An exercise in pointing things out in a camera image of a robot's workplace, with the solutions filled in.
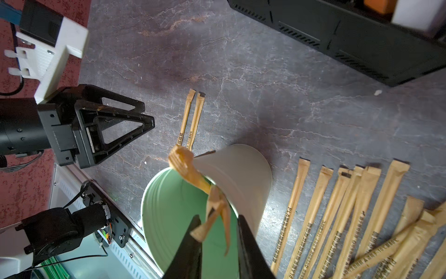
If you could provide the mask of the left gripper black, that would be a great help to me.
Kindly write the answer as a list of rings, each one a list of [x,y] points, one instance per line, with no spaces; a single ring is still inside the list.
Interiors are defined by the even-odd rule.
[[[89,102],[80,106],[81,121],[75,108],[79,100]],[[100,112],[105,107],[129,112]],[[100,164],[155,128],[154,117],[142,114],[143,102],[90,84],[60,87],[37,110],[60,166]]]

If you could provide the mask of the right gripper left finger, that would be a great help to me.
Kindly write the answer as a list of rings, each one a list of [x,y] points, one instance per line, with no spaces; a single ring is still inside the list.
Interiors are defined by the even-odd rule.
[[[162,279],[202,278],[202,243],[190,235],[201,224],[199,215],[195,215]]]

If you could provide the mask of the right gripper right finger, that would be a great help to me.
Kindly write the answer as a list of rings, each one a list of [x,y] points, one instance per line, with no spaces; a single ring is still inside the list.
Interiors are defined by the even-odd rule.
[[[238,216],[238,263],[240,279],[274,279],[243,215]]]

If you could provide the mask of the green metal cup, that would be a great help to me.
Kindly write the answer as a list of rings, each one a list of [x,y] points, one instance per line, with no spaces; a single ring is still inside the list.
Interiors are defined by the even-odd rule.
[[[237,228],[243,215],[257,235],[272,187],[272,171],[255,148],[234,144],[193,159],[207,181],[217,185],[231,206],[231,247],[225,252],[225,234],[219,217],[203,243],[202,278],[239,278]],[[166,272],[192,218],[206,218],[208,195],[168,167],[149,182],[141,203],[145,241],[158,268]]]

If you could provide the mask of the paper straw eleventh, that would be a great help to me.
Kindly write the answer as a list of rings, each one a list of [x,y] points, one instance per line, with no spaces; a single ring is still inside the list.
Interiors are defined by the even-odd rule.
[[[205,180],[201,172],[193,164],[194,155],[188,148],[174,145],[168,154],[169,166],[174,169],[185,181],[208,195],[206,202],[206,221],[193,229],[189,234],[197,242],[203,243],[220,217],[224,225],[225,252],[227,255],[231,246],[231,207],[221,189]]]

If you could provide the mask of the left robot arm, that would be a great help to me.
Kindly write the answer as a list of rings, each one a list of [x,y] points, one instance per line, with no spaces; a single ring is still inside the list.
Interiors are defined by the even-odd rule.
[[[11,170],[7,155],[39,158],[47,149],[60,166],[96,166],[154,127],[143,102],[93,85],[62,87],[41,104],[3,99],[1,170]],[[78,211],[52,208],[1,230],[3,279],[27,277],[94,233],[108,245],[126,246],[131,222],[117,206],[90,180],[82,183],[78,197],[84,203]]]

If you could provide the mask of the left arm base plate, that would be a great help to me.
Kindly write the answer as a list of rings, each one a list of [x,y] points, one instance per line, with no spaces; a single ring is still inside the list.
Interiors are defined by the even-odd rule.
[[[108,222],[107,234],[117,245],[124,248],[130,239],[131,222],[118,209],[115,203],[93,181],[87,180],[82,184],[85,188],[81,195],[85,206],[100,203],[106,205],[108,211],[105,214]]]

